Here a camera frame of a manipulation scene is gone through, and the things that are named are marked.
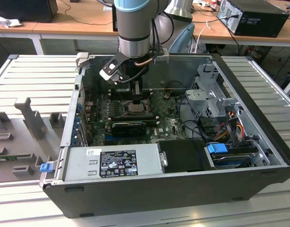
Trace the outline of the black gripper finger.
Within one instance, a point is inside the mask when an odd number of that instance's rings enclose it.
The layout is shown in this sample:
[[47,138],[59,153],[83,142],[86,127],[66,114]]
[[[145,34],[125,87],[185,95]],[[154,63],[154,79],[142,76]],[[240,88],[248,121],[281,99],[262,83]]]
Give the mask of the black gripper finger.
[[143,99],[143,81],[135,80],[132,82],[132,101],[133,104],[138,105]]

